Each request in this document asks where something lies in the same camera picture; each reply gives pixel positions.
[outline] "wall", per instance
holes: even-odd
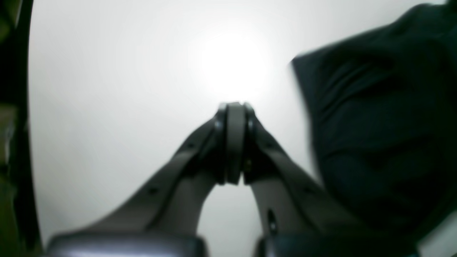
[[[220,102],[249,101],[313,174],[290,60],[392,22],[418,3],[36,0],[29,103],[44,243],[125,201]],[[198,233],[214,257],[250,256],[261,235],[250,189],[215,188]]]

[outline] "bright light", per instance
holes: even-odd
[[[196,40],[190,65],[198,83],[219,101],[249,101],[267,88],[271,61],[255,30],[215,26]]]

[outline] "black fabric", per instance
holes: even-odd
[[[292,61],[327,189],[378,230],[408,234],[437,209],[437,219],[450,210],[443,201],[457,171],[452,2],[418,5],[391,25]]]

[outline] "dark cloth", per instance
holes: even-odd
[[[443,219],[457,182],[457,8],[418,5],[292,64],[328,191],[378,230]]]

